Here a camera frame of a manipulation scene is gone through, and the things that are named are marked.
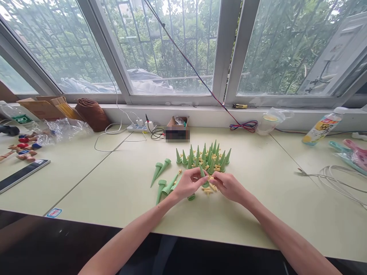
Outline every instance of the red ball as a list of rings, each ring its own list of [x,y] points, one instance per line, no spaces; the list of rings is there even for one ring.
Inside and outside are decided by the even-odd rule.
[[[21,142],[21,143],[27,143],[29,141],[29,139],[26,138],[26,137],[22,137],[22,138],[18,139],[18,141]]]
[[[20,143],[20,144],[17,145],[17,147],[23,149],[25,147],[28,147],[28,144],[26,144],[26,143]]]

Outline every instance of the cardboard box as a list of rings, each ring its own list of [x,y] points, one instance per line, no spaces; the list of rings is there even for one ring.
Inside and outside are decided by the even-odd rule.
[[[6,103],[16,102],[19,98],[9,90],[9,88],[0,81],[0,100]]]
[[[181,116],[186,122],[186,126],[176,125],[175,118],[172,117],[164,130],[166,142],[190,142],[189,116]]]
[[[17,103],[27,108],[39,119],[57,120],[60,118],[72,118],[83,121],[81,116],[68,105],[63,96],[39,96],[37,100],[27,98],[18,100]]]

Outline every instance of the forearm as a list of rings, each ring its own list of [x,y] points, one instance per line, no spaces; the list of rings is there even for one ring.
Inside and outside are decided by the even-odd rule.
[[[255,197],[251,195],[250,200],[242,205],[260,222],[298,275],[341,274],[305,238],[277,218]]]
[[[128,261],[148,234],[158,225],[162,217],[171,209],[178,199],[174,194],[128,224],[80,271],[79,275],[114,275]]]

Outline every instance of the bottle cap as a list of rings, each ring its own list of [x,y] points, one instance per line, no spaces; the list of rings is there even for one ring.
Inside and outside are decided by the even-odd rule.
[[[348,108],[345,108],[345,107],[336,107],[334,109],[334,113],[344,114],[346,112],[346,110],[348,110]]]

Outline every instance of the water bottle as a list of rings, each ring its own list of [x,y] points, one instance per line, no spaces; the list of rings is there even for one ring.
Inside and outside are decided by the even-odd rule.
[[[344,107],[336,107],[334,111],[324,116],[302,139],[304,144],[314,146],[334,129],[343,119],[343,114],[348,110]]]
[[[34,122],[29,116],[27,116],[20,109],[10,106],[5,101],[0,100],[0,110],[7,116],[14,119],[20,125],[25,127],[29,131],[39,131],[40,128],[36,122]]]

